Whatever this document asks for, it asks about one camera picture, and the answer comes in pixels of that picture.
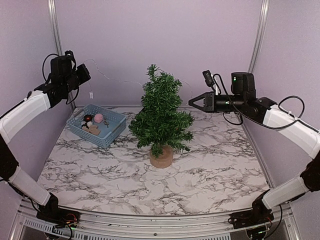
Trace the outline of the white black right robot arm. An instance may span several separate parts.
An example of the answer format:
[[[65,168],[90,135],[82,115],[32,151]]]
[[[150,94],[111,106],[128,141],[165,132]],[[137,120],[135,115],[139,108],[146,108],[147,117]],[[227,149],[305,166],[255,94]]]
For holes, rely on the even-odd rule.
[[[309,158],[306,167],[293,178],[263,192],[250,210],[232,213],[228,222],[235,229],[269,223],[274,219],[273,208],[292,202],[309,192],[320,190],[320,131],[302,120],[304,110],[294,115],[268,97],[257,97],[255,78],[249,72],[231,73],[231,92],[220,74],[203,71],[206,85],[212,90],[189,100],[188,104],[205,113],[235,113],[288,140],[279,146],[274,157],[283,157],[289,147],[297,147]]]

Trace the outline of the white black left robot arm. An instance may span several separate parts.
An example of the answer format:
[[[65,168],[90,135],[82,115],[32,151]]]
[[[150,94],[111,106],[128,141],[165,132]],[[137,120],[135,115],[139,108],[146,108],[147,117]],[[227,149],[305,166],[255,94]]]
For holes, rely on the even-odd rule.
[[[41,71],[40,85],[0,115],[0,178],[32,200],[38,217],[61,224],[76,212],[60,208],[38,178],[75,100],[70,93],[78,95],[90,73],[71,50],[49,54]]]

